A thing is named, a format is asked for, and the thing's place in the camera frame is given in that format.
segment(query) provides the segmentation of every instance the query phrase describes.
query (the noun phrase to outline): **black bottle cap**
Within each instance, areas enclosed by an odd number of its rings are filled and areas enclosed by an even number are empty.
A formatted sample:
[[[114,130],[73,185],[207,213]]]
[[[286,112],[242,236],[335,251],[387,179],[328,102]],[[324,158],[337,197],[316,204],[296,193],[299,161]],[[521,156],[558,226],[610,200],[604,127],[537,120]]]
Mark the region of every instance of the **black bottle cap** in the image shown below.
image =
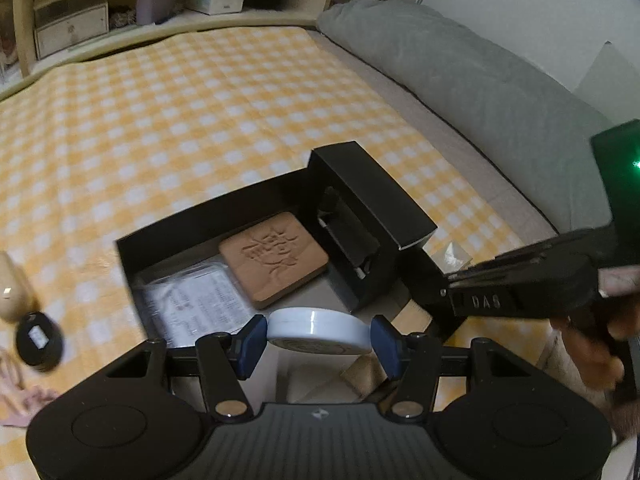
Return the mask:
[[[30,312],[18,323],[15,348],[25,364],[39,372],[48,372],[62,358],[62,332],[45,314]]]

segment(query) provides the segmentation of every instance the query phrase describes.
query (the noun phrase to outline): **gray blanket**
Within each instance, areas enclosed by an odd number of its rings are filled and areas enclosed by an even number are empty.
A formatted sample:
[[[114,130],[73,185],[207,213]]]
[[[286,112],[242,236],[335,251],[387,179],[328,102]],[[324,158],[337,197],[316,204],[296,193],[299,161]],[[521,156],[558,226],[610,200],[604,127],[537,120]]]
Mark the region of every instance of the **gray blanket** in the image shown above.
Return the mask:
[[[415,93],[559,231],[609,221],[588,139],[611,124],[554,79],[433,9],[404,0],[336,5],[320,15],[318,27]]]

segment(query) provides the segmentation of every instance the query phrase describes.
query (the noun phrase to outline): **yellow checkered bedsheet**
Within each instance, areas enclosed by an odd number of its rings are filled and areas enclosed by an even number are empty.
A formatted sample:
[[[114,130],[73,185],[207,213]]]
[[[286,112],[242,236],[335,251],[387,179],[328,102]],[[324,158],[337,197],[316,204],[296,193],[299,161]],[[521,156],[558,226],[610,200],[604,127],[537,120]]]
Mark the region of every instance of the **yellow checkered bedsheet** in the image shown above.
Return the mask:
[[[52,70],[0,104],[0,248],[65,335],[64,391],[143,339],[114,240],[209,198],[301,168],[357,140],[475,259],[518,238],[374,91],[300,28],[183,34]],[[545,323],[469,320],[531,361]],[[0,345],[14,329],[0,321]],[[24,431],[0,428],[0,480],[35,479]]]

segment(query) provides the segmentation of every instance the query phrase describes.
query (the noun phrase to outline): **beige bottle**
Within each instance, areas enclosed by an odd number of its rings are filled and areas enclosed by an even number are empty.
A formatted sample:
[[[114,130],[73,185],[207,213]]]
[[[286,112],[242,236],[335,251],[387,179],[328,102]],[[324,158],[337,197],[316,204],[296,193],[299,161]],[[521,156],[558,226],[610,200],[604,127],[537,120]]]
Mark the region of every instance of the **beige bottle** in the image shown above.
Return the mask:
[[[34,309],[34,293],[24,271],[0,251],[0,319],[17,322]]]

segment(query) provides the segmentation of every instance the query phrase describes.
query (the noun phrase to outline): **clear plastic bag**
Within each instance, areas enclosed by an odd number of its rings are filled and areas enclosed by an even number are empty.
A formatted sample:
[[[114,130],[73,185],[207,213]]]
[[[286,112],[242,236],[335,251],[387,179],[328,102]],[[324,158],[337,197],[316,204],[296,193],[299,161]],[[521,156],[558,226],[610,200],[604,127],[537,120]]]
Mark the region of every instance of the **clear plastic bag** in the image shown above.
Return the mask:
[[[212,332],[234,333],[254,314],[221,256],[142,286],[154,324],[170,347]]]

